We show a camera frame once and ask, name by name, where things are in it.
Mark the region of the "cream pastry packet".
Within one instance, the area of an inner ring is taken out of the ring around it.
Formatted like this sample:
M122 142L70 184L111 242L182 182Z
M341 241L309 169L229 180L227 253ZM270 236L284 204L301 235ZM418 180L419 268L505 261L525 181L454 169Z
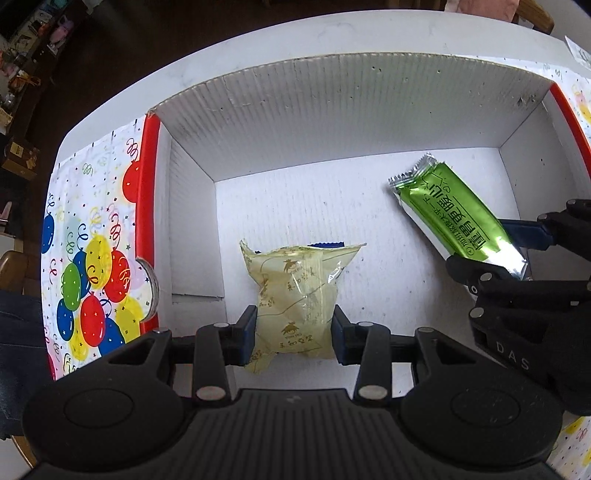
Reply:
M335 356L331 325L338 279L363 246L287 246L258 252L239 242L249 277L259 287L256 344L247 371L263 372L278 355Z

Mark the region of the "green snack bar wrapper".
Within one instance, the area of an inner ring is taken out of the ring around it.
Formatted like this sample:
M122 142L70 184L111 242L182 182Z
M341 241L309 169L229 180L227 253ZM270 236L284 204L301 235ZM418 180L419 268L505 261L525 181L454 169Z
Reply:
M446 163L426 154L389 187L443 258L457 254L525 277L528 261L500 220Z

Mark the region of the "white blue milk snack packet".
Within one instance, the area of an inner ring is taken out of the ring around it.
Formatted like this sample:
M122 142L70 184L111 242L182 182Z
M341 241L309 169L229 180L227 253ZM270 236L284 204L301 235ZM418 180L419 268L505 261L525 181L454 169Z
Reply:
M310 248L320 248L320 249L339 249L344 248L344 242L317 242L308 244L307 247Z

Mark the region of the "balloon birthday tablecloth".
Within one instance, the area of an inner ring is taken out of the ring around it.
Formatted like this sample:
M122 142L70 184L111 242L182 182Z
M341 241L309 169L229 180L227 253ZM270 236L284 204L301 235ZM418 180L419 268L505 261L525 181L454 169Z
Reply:
M41 300L53 379L134 340L155 307L151 195L159 122L144 115L55 163L41 238Z

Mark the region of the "dark blue chair cushion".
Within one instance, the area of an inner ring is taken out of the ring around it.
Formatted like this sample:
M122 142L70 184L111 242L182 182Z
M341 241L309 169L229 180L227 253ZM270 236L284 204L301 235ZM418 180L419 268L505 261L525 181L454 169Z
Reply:
M53 379L41 303L38 298L1 291L1 439L22 434L27 402Z

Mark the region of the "red cardboard box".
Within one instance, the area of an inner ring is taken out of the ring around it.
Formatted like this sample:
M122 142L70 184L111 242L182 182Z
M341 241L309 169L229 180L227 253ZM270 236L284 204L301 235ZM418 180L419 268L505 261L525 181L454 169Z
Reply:
M590 79L515 59L349 53L251 66L156 102L154 183L139 253L148 317L176 336L256 302L240 244L359 245L339 306L394 333L472 344L464 286L389 191L423 156L501 219L534 220L590 194Z

